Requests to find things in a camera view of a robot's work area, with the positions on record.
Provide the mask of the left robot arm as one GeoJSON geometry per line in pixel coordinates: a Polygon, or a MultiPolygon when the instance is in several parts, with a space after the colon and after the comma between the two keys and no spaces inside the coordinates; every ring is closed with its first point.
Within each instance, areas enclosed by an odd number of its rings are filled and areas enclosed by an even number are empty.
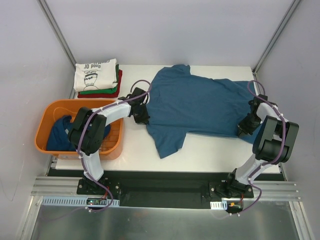
{"type": "Polygon", "coordinates": [[[81,107],[68,133],[69,141],[75,146],[84,170],[90,179],[88,188],[99,195],[105,191],[106,183],[101,177],[104,170],[100,161],[99,149],[103,143],[105,127],[111,123],[133,117],[136,124],[148,124],[147,111],[149,93],[136,87],[132,93],[120,97],[111,104],[98,108],[81,107]]]}

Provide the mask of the teal blue t-shirt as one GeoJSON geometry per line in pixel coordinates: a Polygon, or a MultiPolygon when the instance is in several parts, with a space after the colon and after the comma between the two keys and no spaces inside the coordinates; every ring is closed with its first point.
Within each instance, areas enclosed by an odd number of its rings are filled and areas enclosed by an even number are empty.
{"type": "Polygon", "coordinates": [[[237,138],[256,92],[252,82],[193,75],[183,64],[162,68],[151,85],[146,129],[162,159],[180,150],[188,133],[237,138]]]}

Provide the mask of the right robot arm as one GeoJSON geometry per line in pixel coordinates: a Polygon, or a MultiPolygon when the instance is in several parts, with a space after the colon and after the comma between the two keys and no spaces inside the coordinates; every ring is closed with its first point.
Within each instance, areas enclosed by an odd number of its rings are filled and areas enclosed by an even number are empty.
{"type": "Polygon", "coordinates": [[[238,124],[237,135],[253,135],[259,129],[252,145],[252,156],[230,174],[225,184],[225,192],[237,197],[243,185],[250,185],[266,169],[287,162],[293,151],[299,125],[288,121],[278,106],[268,101],[266,95],[259,94],[248,102],[250,113],[238,124]]]}

